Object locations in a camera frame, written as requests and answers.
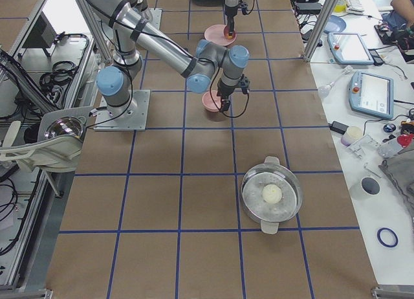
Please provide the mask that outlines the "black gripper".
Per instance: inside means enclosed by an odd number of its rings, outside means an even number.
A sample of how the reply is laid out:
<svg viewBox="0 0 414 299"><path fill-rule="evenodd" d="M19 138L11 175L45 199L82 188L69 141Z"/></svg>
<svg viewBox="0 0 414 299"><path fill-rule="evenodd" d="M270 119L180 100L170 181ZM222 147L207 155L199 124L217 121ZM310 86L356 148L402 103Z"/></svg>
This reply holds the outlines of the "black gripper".
<svg viewBox="0 0 414 299"><path fill-rule="evenodd" d="M221 99L220 112L227 112L229 110L231 105L229 97L234 92L235 88L235 85L228 85L227 83L224 83L222 80L218 81L217 95L220 96Z"/></svg>
<svg viewBox="0 0 414 299"><path fill-rule="evenodd" d="M226 27L224 28L226 39L234 38L234 17L236 16L236 7L225 7Z"/></svg>

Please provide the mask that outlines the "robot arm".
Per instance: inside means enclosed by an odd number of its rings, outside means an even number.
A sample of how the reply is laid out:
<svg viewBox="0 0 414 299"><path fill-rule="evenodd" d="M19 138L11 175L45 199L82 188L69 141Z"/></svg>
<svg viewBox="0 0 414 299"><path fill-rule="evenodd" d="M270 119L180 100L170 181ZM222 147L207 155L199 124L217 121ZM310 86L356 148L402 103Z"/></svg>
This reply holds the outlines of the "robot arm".
<svg viewBox="0 0 414 299"><path fill-rule="evenodd" d="M239 9L239 0L224 0L224 13L226 16L226 26L223 30L226 39L234 39L235 22L234 17Z"/></svg>
<svg viewBox="0 0 414 299"><path fill-rule="evenodd" d="M157 29L138 10L138 0L85 0L94 13L113 31L114 62L127 64L128 58L137 62L137 45L160 58L186 80L187 88L204 93L217 82L216 105L221 113L230 107L230 95L240 89L249 94L250 82L244 75L250 53L242 45L226 48L205 39L200 40L195 55Z"/></svg>

